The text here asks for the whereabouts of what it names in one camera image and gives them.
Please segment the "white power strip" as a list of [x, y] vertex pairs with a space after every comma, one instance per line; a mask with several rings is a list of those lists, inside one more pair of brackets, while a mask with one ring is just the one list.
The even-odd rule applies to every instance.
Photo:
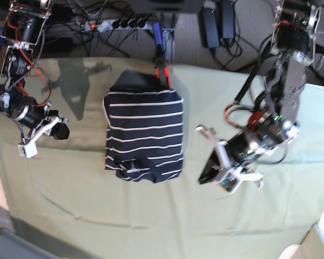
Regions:
[[103, 33], [105, 31], [119, 30], [153, 30], [153, 22], [148, 19], [105, 19], [103, 21], [89, 21], [80, 26], [85, 32], [97, 31]]

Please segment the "black box under table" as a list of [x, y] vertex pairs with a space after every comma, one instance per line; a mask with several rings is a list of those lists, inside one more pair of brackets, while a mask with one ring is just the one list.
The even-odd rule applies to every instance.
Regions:
[[197, 13], [204, 0], [128, 0], [136, 13]]

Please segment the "black power adapter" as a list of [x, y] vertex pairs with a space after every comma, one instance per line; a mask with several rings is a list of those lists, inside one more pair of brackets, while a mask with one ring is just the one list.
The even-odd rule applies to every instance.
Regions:
[[234, 2], [221, 1], [221, 37], [233, 39], [235, 36]]
[[200, 34], [203, 47], [216, 49], [220, 46], [215, 11], [202, 8], [200, 12]]

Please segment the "aluminium frame post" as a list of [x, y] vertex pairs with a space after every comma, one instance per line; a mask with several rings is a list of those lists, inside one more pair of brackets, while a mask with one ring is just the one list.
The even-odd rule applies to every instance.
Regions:
[[159, 12], [157, 18], [160, 23], [163, 49], [165, 52], [165, 59], [168, 63], [175, 61], [175, 29], [178, 20], [176, 13]]

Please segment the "black power adapter left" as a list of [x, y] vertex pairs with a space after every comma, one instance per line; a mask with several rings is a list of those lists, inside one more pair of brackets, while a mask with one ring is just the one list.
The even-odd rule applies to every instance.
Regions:
[[215, 11], [202, 8], [200, 12], [200, 34], [203, 47], [216, 49], [220, 46]]

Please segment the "grey plastic bin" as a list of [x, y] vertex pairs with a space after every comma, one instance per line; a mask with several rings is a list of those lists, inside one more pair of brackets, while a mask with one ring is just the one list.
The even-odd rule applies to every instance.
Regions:
[[0, 232], [0, 258], [59, 258], [28, 241], [23, 240], [10, 230]]

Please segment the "black power adapter right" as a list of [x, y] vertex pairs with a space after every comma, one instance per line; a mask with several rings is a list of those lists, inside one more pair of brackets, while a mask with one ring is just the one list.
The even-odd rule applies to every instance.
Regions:
[[235, 36], [234, 2], [221, 1], [221, 37], [233, 39]]

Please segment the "navy white striped T-shirt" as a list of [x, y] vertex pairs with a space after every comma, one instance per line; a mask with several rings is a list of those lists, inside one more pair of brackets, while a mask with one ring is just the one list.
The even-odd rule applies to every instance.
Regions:
[[102, 100], [105, 169], [125, 181], [160, 183], [183, 170], [183, 98], [156, 76], [125, 70]]

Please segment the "blue orange centre clamp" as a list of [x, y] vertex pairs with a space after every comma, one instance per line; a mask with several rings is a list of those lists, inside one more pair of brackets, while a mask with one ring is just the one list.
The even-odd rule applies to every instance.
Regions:
[[166, 66], [166, 54], [163, 46], [163, 36], [159, 22], [152, 24], [154, 41], [156, 46], [156, 56], [154, 58], [156, 77], [160, 85], [164, 88], [171, 88], [168, 68]]

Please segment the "green table cloth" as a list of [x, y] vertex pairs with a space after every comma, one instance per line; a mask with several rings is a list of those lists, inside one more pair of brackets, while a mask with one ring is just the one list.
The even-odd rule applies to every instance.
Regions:
[[246, 75], [170, 66], [184, 100], [184, 169], [153, 184], [105, 170], [107, 124], [102, 99], [127, 71], [154, 74], [153, 64], [125, 58], [43, 59], [54, 83], [51, 102], [69, 119], [65, 141], [42, 137], [38, 154], [18, 154], [17, 126], [0, 115], [0, 175], [17, 235], [66, 258], [277, 258], [300, 243], [324, 210], [324, 87], [307, 85], [300, 134], [278, 165], [260, 165], [264, 186], [234, 194], [198, 184], [212, 145], [195, 127], [222, 139], [236, 130], [223, 109]]

